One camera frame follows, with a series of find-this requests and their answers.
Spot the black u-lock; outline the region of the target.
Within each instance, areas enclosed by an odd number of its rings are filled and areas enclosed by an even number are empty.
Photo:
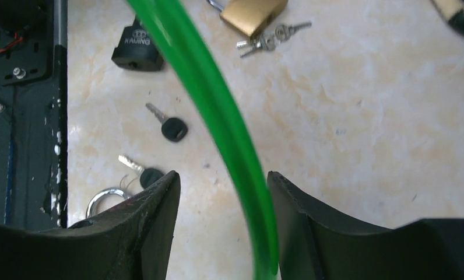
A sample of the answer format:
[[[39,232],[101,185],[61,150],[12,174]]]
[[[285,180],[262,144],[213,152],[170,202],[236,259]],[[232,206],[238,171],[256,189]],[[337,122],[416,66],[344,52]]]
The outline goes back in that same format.
[[[161,71],[164,62],[152,38],[136,16],[130,26],[124,27],[111,60],[122,69],[139,72]]]

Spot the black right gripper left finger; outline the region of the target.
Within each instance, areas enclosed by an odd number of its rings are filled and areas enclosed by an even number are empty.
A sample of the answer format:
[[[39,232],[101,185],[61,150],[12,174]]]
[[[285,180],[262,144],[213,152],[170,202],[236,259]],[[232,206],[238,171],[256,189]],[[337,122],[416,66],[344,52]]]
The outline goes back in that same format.
[[[181,182],[148,189],[66,229],[0,225],[0,279],[165,279]]]

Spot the green cable lock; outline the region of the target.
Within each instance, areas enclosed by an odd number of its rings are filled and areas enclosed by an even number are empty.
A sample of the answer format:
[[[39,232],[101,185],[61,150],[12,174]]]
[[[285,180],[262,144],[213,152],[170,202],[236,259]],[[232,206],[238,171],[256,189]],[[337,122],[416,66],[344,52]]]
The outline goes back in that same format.
[[[209,49],[179,1],[130,1],[193,100],[238,194],[254,279],[275,279],[279,241],[270,190],[242,115]]]

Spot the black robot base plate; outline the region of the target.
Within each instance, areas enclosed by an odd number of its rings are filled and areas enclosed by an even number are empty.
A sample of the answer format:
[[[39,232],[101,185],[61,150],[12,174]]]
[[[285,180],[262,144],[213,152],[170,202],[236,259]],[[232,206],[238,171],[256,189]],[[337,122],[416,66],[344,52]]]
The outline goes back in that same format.
[[[0,1],[0,223],[67,226],[66,1]]]

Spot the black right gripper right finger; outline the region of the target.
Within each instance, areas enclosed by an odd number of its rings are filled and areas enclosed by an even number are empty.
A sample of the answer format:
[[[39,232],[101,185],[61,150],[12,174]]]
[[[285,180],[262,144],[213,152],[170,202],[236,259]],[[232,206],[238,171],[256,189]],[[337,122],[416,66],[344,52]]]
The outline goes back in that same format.
[[[464,218],[373,225],[268,173],[283,279],[464,279]]]

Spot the silver padlock keys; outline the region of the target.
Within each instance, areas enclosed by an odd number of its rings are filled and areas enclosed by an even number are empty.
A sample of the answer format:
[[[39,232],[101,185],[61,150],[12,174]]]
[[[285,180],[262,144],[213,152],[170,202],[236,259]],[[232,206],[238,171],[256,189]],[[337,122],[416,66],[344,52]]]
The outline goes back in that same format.
[[[246,52],[240,55],[240,58],[245,58],[258,51],[274,51],[279,44],[290,40],[299,30],[311,26],[312,22],[310,21],[298,24],[282,23],[275,27],[273,33],[262,33],[257,38],[237,42],[236,48],[248,48]]]

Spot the black headed keys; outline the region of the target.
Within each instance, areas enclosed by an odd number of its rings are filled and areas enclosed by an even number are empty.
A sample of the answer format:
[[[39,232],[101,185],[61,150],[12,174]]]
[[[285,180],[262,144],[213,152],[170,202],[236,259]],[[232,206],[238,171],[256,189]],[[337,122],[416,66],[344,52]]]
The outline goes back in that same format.
[[[138,176],[141,187],[148,189],[155,182],[159,181],[163,176],[163,172],[154,167],[145,167],[130,159],[127,155],[119,155],[118,160],[132,169]]]

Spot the single black headed key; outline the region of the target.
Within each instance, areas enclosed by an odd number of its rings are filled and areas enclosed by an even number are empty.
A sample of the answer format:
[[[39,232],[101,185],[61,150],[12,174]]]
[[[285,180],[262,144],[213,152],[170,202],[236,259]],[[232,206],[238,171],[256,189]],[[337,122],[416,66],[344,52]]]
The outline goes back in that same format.
[[[178,117],[168,117],[160,111],[154,104],[146,103],[145,107],[153,113],[161,124],[161,133],[166,140],[177,143],[188,133],[187,124]]]

